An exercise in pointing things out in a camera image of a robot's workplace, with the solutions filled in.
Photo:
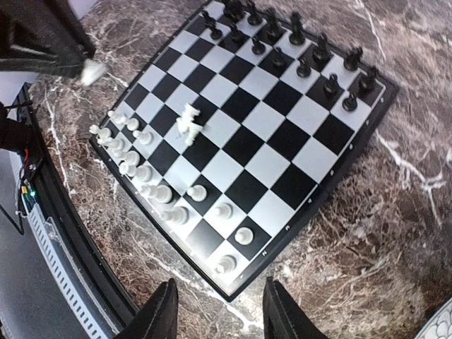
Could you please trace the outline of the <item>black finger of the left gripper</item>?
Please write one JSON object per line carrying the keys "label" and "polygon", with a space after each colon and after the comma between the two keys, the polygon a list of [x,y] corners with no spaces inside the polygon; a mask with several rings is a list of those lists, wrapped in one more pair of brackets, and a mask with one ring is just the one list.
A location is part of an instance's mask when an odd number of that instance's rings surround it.
{"label": "black finger of the left gripper", "polygon": [[1,2],[1,70],[75,78],[96,48],[68,1]]}

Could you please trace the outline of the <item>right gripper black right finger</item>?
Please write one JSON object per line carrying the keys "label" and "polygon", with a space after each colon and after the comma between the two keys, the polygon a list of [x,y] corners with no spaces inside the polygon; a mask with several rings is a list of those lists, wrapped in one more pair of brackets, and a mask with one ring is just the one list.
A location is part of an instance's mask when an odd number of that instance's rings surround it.
{"label": "right gripper black right finger", "polygon": [[263,291],[263,325],[264,338],[327,338],[272,277],[266,278]]}

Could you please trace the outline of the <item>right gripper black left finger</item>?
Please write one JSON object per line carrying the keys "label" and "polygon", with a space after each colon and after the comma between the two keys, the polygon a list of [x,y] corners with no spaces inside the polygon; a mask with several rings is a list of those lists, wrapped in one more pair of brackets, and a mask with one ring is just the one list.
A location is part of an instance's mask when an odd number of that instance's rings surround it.
{"label": "right gripper black left finger", "polygon": [[170,278],[162,282],[119,333],[119,339],[176,338],[178,301],[176,281]]}

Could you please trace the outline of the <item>white bishop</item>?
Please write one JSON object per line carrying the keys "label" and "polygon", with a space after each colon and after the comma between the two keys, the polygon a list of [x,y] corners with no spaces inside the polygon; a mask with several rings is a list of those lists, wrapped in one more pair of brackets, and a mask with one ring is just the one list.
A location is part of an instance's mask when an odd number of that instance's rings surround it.
{"label": "white bishop", "polygon": [[107,72],[107,66],[104,63],[86,59],[83,63],[80,81],[83,86],[90,86]]}

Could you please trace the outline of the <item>white rook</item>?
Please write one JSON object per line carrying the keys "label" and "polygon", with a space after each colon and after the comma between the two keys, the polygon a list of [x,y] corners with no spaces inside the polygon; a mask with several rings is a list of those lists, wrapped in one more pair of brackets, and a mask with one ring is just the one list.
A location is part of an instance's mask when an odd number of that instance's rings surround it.
{"label": "white rook", "polygon": [[232,272],[237,267],[237,260],[233,255],[222,256],[215,265],[215,270],[219,274]]}

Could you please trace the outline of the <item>white pawn h file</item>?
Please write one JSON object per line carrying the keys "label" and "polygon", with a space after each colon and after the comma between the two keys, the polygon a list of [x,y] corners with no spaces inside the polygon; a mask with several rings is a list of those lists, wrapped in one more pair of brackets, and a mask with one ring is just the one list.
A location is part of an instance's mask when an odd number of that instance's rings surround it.
{"label": "white pawn h file", "polygon": [[242,246],[247,246],[252,243],[254,239],[254,232],[252,229],[248,227],[240,227],[234,235],[234,240],[236,243],[241,244]]}

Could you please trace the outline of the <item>white pawn f file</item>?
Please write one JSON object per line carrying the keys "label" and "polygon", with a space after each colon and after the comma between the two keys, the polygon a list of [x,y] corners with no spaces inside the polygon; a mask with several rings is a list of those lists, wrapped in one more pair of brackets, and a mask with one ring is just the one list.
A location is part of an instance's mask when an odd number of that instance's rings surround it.
{"label": "white pawn f file", "polygon": [[160,219],[164,222],[172,222],[176,225],[183,225],[189,219],[189,212],[184,206],[175,206],[171,210],[163,211]]}

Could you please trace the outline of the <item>white pawn a file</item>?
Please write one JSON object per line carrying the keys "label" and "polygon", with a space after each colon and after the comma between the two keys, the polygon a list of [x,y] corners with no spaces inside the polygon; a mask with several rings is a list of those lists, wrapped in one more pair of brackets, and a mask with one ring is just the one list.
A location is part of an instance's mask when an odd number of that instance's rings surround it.
{"label": "white pawn a file", "polygon": [[100,128],[98,125],[91,125],[89,128],[89,132],[95,136],[97,136],[99,139],[105,139],[109,138],[112,135],[112,132],[110,129],[104,127]]}

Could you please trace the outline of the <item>white pawn g file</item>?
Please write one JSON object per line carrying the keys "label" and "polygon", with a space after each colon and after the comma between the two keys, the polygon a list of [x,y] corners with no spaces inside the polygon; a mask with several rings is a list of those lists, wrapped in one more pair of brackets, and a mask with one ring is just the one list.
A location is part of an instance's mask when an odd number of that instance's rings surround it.
{"label": "white pawn g file", "polygon": [[213,208],[213,215],[220,219],[229,219],[232,214],[232,206],[228,203],[221,203]]}

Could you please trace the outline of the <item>white piece b file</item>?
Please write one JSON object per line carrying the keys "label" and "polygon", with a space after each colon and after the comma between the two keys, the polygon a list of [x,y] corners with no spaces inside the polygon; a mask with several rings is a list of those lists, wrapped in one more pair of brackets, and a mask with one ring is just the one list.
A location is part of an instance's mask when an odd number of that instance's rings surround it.
{"label": "white piece b file", "polygon": [[112,149],[112,150],[123,150],[124,149],[124,141],[121,139],[107,137],[107,138],[99,138],[97,140],[97,142],[99,145],[102,145],[102,146]]}

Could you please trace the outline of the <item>white pawn e file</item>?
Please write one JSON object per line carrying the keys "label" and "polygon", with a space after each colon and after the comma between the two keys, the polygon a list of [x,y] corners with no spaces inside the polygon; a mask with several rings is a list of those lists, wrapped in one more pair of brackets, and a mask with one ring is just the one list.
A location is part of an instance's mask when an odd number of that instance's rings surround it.
{"label": "white pawn e file", "polygon": [[200,184],[187,189],[187,195],[196,202],[204,201],[208,195],[207,189]]}

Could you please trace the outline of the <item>white pawn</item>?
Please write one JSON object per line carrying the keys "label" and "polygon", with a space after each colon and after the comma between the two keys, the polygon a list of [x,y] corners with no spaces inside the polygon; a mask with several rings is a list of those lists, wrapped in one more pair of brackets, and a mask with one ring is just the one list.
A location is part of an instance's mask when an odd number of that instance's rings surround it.
{"label": "white pawn", "polygon": [[147,131],[133,131],[133,137],[142,145],[149,145],[153,141],[153,135]]}

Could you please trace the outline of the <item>white king piece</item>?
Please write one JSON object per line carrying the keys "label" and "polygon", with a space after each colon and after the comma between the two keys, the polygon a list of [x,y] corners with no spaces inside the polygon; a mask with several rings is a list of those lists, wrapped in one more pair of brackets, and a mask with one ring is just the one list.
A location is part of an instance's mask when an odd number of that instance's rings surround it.
{"label": "white king piece", "polygon": [[128,165],[125,162],[122,162],[119,165],[119,173],[122,175],[127,175],[129,177],[133,177],[140,182],[148,182],[151,180],[153,171],[151,167],[147,165],[134,166]]}

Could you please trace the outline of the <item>white pawn c file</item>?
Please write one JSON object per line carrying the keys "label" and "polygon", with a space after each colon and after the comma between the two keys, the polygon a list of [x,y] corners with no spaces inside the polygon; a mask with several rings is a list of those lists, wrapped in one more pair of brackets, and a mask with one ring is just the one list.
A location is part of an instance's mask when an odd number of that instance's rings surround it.
{"label": "white pawn c file", "polygon": [[134,150],[127,152],[123,150],[113,150],[112,154],[116,158],[124,161],[127,165],[138,166],[140,162],[140,155]]}

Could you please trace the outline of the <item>black grey chessboard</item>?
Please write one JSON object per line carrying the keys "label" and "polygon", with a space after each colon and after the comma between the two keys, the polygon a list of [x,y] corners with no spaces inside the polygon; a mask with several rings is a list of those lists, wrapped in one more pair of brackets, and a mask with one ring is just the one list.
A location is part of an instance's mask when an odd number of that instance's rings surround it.
{"label": "black grey chessboard", "polygon": [[[209,1],[153,56],[98,126],[124,141],[123,151],[151,167],[150,181],[119,173],[112,149],[91,145],[136,205],[168,242],[225,300],[232,301],[312,218],[362,152],[398,94],[380,73],[359,91],[370,66],[348,71],[348,52],[315,36],[293,13],[287,21],[253,2]],[[189,103],[203,130],[185,144],[176,118]],[[133,131],[153,135],[140,144]],[[168,185],[170,203],[145,199],[143,185]],[[196,202],[187,189],[208,192]],[[221,203],[229,219],[213,215]],[[183,225],[161,213],[184,206]],[[234,240],[240,227],[252,243]],[[233,255],[234,271],[218,260]]]}

